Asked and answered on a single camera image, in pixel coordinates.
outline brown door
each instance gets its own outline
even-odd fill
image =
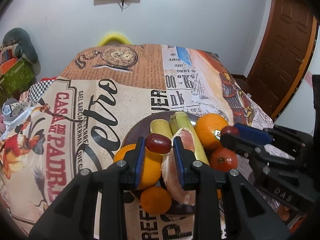
[[[297,77],[310,41],[312,21],[312,14],[301,0],[275,0],[265,44],[247,79],[252,100],[269,116]]]

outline black and white checkered fabric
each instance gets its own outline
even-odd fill
[[[54,82],[53,79],[40,81],[29,88],[28,101],[38,102],[44,92]]]

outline door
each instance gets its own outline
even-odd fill
[[[246,80],[251,99],[269,116],[287,95],[301,70],[314,20],[301,0],[275,0],[269,19],[271,17],[264,46],[260,47],[262,52]]]

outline wall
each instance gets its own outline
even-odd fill
[[[24,28],[39,55],[42,77],[57,76],[107,33],[135,44],[158,43],[218,53],[244,74],[256,46],[266,0],[13,0],[0,19],[0,37]]]
[[[320,74],[320,42],[316,44],[308,71]],[[297,92],[275,124],[311,133],[315,127],[316,111],[313,107],[313,89],[304,79]]]
[[[251,54],[251,57],[249,59],[249,62],[247,64],[247,67],[245,68],[245,71],[244,71],[244,76],[248,76],[249,75],[249,72],[252,68],[252,65],[256,59],[256,56],[258,54],[258,51],[260,49],[260,45],[261,45],[261,42],[262,42],[262,39],[263,39],[263,36],[264,36],[264,33],[266,31],[266,28],[267,28],[267,24],[268,24],[268,19],[269,19],[269,14],[270,14],[270,8],[271,8],[271,2],[272,0],[266,0],[266,6],[265,6],[265,9],[264,9],[264,14],[263,14],[263,18],[262,18],[262,23],[261,23],[261,28],[260,28],[260,31],[259,31],[259,35],[257,37],[257,41],[256,41],[256,44],[253,48],[253,51],[252,51],[252,54]]]

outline plate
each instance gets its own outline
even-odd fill
[[[175,112],[177,112],[177,111],[163,111],[163,112],[152,114],[152,115],[149,115],[149,116],[143,118],[142,120],[137,122],[130,129],[130,131],[127,133],[127,135],[125,136],[125,138],[122,142],[122,147],[124,147],[128,144],[137,143],[139,136],[143,136],[145,138],[150,133],[150,123],[153,120],[165,119],[165,120],[169,121],[170,116],[173,115]],[[195,125],[199,116],[192,114],[192,113],[187,113],[187,115],[188,115],[192,125]],[[165,188],[165,184],[164,184],[162,177],[159,180],[159,182],[157,183],[157,185]],[[132,193],[138,199],[140,199],[140,195],[142,193],[142,190],[132,191]],[[191,215],[194,213],[195,213],[195,206],[179,204],[177,201],[172,200],[172,205],[166,214],[168,214],[168,215]]]

